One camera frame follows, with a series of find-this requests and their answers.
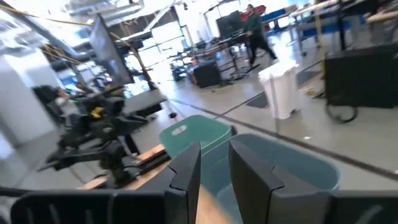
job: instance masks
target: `person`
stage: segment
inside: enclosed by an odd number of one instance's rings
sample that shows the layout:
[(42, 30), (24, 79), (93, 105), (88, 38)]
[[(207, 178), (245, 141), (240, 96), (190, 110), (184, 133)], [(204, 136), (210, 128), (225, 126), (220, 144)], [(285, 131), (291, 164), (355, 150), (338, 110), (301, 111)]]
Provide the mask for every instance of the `person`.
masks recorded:
[(80, 119), (79, 108), (63, 88), (58, 87), (56, 91), (58, 97), (55, 99), (55, 103), (62, 110), (62, 115), (66, 119), (65, 124), (73, 127)]
[(253, 65), (256, 61), (256, 50), (257, 48), (264, 49), (273, 61), (277, 60), (274, 51), (268, 46), (262, 33), (262, 20), (261, 16), (256, 13), (252, 4), (248, 5), (248, 18), (244, 26), (244, 31), (249, 37), (249, 46), (251, 50), (250, 64)]

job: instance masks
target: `wooden table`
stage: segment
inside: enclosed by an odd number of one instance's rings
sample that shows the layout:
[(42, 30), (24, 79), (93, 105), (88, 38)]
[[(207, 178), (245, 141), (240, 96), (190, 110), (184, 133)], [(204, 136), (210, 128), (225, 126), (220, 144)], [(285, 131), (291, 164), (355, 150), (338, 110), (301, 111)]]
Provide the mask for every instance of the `wooden table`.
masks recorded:
[(393, 19), (398, 16), (398, 10), (397, 11), (391, 11), (391, 12), (378, 12), (373, 16), (367, 17), (365, 20), (367, 23), (373, 23), (373, 22), (384, 22), (389, 19)]
[[(138, 157), (142, 160), (148, 159), (154, 154), (163, 151), (163, 145), (158, 145), (153, 147), (151, 150), (142, 153)], [(161, 170), (163, 170), (169, 162), (165, 162), (164, 164), (158, 166), (157, 168), (149, 171), (148, 173), (140, 176), (137, 180), (131, 182), (124, 189), (126, 190), (136, 190), (148, 180), (156, 176)], [(79, 189), (89, 190), (93, 189), (106, 181), (106, 178), (100, 177), (90, 181), (89, 183), (81, 186)], [(198, 212), (197, 212), (197, 224), (230, 224), (233, 223), (231, 217), (226, 214), (222, 209), (218, 206), (217, 202), (214, 200), (213, 196), (211, 196), (207, 190), (201, 186), (199, 190), (199, 200), (198, 200)]]

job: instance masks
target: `green shirt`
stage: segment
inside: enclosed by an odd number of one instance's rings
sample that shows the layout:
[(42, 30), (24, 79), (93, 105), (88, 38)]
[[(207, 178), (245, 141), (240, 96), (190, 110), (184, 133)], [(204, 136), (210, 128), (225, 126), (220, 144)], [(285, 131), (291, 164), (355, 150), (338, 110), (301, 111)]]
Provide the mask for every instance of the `green shirt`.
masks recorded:
[(246, 19), (244, 31), (251, 31), (253, 36), (262, 36), (262, 19), (257, 13), (253, 13)]

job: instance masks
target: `dark pants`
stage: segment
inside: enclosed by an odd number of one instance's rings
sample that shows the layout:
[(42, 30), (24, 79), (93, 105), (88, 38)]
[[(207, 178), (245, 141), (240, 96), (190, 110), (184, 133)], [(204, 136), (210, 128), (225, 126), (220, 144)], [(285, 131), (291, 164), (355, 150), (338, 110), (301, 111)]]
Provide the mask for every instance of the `dark pants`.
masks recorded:
[(269, 55), (271, 56), (271, 58), (274, 60), (277, 57), (275, 56), (274, 51), (269, 48), (268, 43), (266, 42), (266, 40), (264, 39), (263, 36), (259, 36), (259, 37), (251, 37), (249, 39), (249, 45), (250, 45), (250, 51), (251, 51), (251, 58), (250, 58), (250, 64), (254, 64), (254, 62), (256, 61), (256, 50), (257, 48), (261, 48), (263, 50), (265, 50), (267, 53), (269, 53)]

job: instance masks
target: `white wall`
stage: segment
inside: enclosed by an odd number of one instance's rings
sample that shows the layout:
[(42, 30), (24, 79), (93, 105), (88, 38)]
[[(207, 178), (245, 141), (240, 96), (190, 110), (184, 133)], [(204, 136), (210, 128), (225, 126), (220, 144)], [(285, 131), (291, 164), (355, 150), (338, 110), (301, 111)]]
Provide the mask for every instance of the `white wall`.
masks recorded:
[(209, 6), (205, 4), (189, 4), (188, 10), (184, 10), (183, 6), (176, 6), (177, 15), (180, 19), (182, 25), (187, 25), (189, 33), (191, 35), (194, 44), (199, 43), (200, 37), (203, 40), (210, 40), (209, 30), (206, 26), (205, 17), (203, 12), (205, 12)]
[[(13, 69), (12, 56), (0, 56), (0, 114), (19, 144), (36, 139), (54, 130), (48, 114), (25, 84), (26, 74)], [(30, 64), (20, 60), (19, 65)]]

